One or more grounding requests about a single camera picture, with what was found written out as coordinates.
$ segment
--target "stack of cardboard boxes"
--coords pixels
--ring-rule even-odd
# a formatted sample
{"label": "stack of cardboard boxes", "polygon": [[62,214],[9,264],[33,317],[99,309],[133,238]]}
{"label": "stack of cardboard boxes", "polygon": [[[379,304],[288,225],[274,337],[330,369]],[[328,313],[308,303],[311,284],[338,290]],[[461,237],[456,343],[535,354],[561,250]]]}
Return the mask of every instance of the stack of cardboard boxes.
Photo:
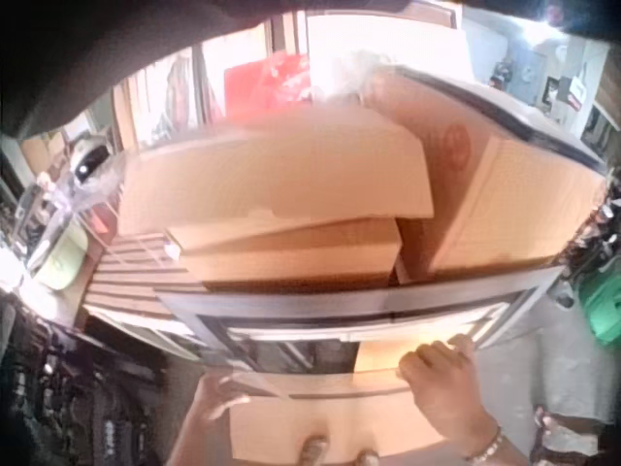
{"label": "stack of cardboard boxes", "polygon": [[420,142],[375,111],[313,106],[141,153],[120,234],[166,231],[210,286],[387,284],[396,217],[431,218]]}
{"label": "stack of cardboard boxes", "polygon": [[361,106],[222,126],[128,164],[120,233],[165,231],[208,286],[386,285],[549,261],[604,177],[393,73]]}

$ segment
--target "bracelet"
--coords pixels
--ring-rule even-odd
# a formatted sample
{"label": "bracelet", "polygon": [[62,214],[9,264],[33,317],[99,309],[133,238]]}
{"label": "bracelet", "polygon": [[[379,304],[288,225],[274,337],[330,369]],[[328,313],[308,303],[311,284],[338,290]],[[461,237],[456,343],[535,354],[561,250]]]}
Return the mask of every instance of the bracelet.
{"label": "bracelet", "polygon": [[503,444],[504,440],[505,440],[505,434],[503,434],[503,429],[499,427],[498,432],[496,433],[496,436],[494,436],[494,439],[489,444],[489,446],[486,447],[482,453],[466,458],[466,461],[468,461],[471,464],[484,463],[491,456],[496,454],[496,452],[499,450],[499,448]]}

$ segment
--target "green object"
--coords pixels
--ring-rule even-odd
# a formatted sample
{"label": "green object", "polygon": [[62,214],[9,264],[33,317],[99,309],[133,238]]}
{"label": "green object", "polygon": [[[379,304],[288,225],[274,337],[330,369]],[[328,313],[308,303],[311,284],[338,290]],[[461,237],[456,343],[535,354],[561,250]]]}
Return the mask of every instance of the green object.
{"label": "green object", "polygon": [[621,339],[621,257],[589,275],[578,287],[578,298],[595,337],[603,345]]}
{"label": "green object", "polygon": [[54,290],[66,288],[76,278],[86,251],[88,237],[79,223],[69,221],[63,226],[35,280]]}

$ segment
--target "floor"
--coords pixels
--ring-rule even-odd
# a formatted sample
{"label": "floor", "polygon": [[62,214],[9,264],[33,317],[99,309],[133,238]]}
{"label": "floor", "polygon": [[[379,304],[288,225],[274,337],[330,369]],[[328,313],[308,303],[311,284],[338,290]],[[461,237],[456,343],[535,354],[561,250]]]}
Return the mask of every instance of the floor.
{"label": "floor", "polygon": [[[578,308],[562,311],[547,297],[492,347],[477,354],[483,402],[507,436],[528,453],[535,438],[533,406],[566,415],[612,416],[621,353],[597,344]],[[169,394],[158,412],[156,425],[160,456],[167,457],[175,441],[194,386],[202,374],[200,366],[175,362],[169,369]],[[208,435],[210,457],[206,464],[249,466],[231,459],[228,418],[215,424]],[[593,451],[594,441],[558,432],[546,439],[554,449]],[[382,458],[382,466],[459,464],[451,448],[431,447]]]}

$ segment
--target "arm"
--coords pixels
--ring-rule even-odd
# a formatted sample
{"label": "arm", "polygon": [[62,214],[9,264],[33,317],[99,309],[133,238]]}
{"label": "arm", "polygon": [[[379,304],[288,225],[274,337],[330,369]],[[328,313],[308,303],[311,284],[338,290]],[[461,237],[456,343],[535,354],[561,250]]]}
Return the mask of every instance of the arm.
{"label": "arm", "polygon": [[[451,343],[421,345],[399,363],[414,403],[431,425],[448,439],[465,458],[479,456],[494,442],[499,425],[483,408],[474,367],[474,345],[460,335]],[[528,466],[528,459],[508,440],[485,466]]]}
{"label": "arm", "polygon": [[196,387],[194,400],[185,415],[179,437],[175,442],[167,466],[203,466],[207,458],[207,428],[226,410],[239,403],[247,403],[247,395],[227,389],[230,374],[206,375]]}

